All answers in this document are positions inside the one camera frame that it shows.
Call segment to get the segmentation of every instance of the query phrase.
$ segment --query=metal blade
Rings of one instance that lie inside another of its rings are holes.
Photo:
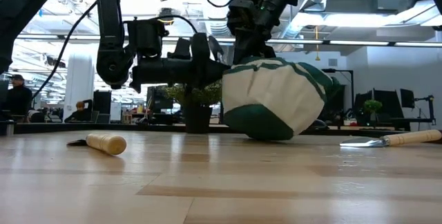
[[[384,140],[373,138],[352,138],[351,140],[343,141],[342,147],[385,147],[387,144]]]

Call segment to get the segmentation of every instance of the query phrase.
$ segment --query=ceiling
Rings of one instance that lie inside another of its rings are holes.
[[[48,0],[43,8],[35,15],[32,21],[23,30],[23,34],[36,35],[66,35],[78,17],[95,0]],[[224,4],[228,0],[212,0],[217,4]],[[304,39],[342,39],[342,40],[386,40],[386,41],[425,41],[432,37],[434,31],[431,26],[424,26],[430,20],[442,24],[439,12],[434,11],[434,3],[414,4],[415,0],[375,0],[373,7],[364,7],[363,2],[374,0],[326,0],[322,4],[322,11],[316,6],[306,7],[308,0],[299,0],[297,6],[287,6],[280,17],[280,25],[272,30],[272,38],[304,38]],[[228,8],[214,8],[206,0],[121,0],[123,20],[148,19],[159,14],[161,8],[172,8],[174,14],[189,19],[198,31],[207,32],[215,37],[228,37],[226,27],[226,13]],[[382,26],[363,26],[370,19],[382,15]],[[170,36],[189,37],[193,34],[186,22],[176,19],[172,26],[166,27]],[[94,9],[76,28],[74,35],[97,37],[99,34],[98,14]],[[14,63],[10,67],[11,73],[21,73],[28,80],[28,84],[37,88],[49,74],[52,66],[48,60],[56,59],[61,49],[62,39],[43,40],[38,38],[18,39],[13,54]],[[95,54],[97,40],[75,41],[68,46],[69,50],[62,61],[68,66],[69,52],[75,49],[89,50]],[[274,46],[277,52],[311,52],[316,46],[292,46],[278,44]],[[339,51],[347,55],[355,48],[351,46],[321,46],[323,51]],[[173,44],[163,46],[163,54],[174,50]],[[66,87],[66,68],[60,68],[43,95],[45,101],[59,102],[64,97]],[[141,94],[131,89],[113,92],[114,100],[129,102],[142,101],[146,98],[149,85],[144,85]],[[95,89],[110,90],[101,79],[95,77]]]

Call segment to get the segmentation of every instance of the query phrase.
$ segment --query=wooden handle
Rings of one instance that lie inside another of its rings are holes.
[[[126,149],[126,140],[120,136],[89,134],[86,137],[89,147],[99,149],[110,155],[121,154]]]
[[[415,131],[410,133],[388,135],[383,137],[384,140],[388,140],[390,142],[390,146],[437,141],[440,140],[441,138],[442,138],[442,133],[438,130]]]

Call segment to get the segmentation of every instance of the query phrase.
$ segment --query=black plant pot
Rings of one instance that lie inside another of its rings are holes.
[[[187,133],[209,133],[212,108],[207,106],[184,106],[184,123]]]

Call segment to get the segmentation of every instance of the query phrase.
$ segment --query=wall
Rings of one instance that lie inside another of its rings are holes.
[[[347,57],[347,66],[354,70],[356,93],[373,88],[396,90],[400,99],[400,89],[404,88],[414,91],[415,97],[433,95],[435,118],[441,124],[431,128],[442,129],[442,58],[439,48],[360,48]],[[427,102],[417,102],[416,106],[429,116]],[[406,118],[419,116],[419,109],[403,109],[403,112]],[[413,124],[412,129],[417,130],[417,124]],[[428,125],[421,124],[421,129],[428,129]]]
[[[347,58],[340,55],[340,52],[319,52],[320,61],[316,61],[316,52],[310,52],[305,54],[304,52],[285,52],[277,53],[277,57],[284,58],[288,62],[305,62],[315,66],[316,68],[334,68],[334,69],[347,69]],[[329,66],[329,59],[337,59],[338,65]],[[344,105],[346,109],[349,109],[352,105],[352,94],[350,87],[350,74],[349,73],[330,73],[329,76],[333,76],[342,84],[345,85],[345,99]]]

